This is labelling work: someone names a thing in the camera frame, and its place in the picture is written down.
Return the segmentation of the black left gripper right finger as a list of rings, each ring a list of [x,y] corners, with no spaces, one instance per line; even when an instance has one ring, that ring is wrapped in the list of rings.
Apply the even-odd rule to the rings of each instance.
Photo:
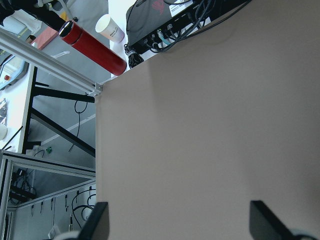
[[[249,233],[254,240],[294,240],[294,235],[262,200],[249,204]]]

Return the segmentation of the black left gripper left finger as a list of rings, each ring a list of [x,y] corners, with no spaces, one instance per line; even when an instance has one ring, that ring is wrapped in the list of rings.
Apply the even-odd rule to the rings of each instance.
[[[97,202],[78,235],[79,240],[108,240],[110,235],[109,203]]]

